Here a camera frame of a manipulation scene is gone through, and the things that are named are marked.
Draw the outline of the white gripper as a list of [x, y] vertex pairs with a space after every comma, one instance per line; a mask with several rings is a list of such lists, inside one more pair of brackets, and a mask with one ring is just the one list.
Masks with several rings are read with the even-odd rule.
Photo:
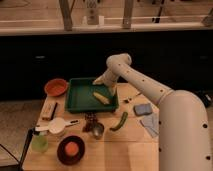
[[112, 96], [116, 94], [117, 86], [115, 85], [117, 83], [118, 76], [114, 74], [111, 70], [107, 69], [102, 76], [99, 76], [93, 81], [93, 85], [101, 85], [105, 84], [109, 88], [109, 92]]

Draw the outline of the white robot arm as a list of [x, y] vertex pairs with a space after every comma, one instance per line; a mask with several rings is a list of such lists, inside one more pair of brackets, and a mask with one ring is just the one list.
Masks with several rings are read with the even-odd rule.
[[212, 171], [208, 116], [200, 98], [144, 75], [131, 63], [128, 53], [109, 56], [106, 71], [93, 84], [104, 84], [114, 95], [122, 77], [158, 107], [159, 171]]

